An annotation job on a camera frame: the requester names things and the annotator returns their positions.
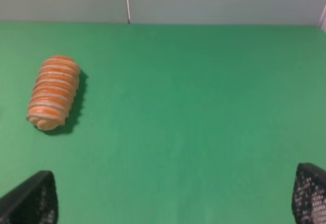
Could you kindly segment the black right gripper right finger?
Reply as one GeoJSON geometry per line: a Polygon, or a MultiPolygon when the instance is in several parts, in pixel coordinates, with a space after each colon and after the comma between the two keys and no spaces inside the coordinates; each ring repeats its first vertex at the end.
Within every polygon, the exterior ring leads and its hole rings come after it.
{"type": "Polygon", "coordinates": [[[296,223],[325,223],[325,170],[312,164],[297,166],[291,203],[296,223]]]}

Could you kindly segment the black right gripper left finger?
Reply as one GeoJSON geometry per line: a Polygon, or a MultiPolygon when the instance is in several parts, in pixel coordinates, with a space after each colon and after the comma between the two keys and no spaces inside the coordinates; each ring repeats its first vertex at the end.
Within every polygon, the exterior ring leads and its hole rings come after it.
{"type": "Polygon", "coordinates": [[[52,171],[39,171],[1,197],[1,223],[57,223],[59,202],[52,171]]]}

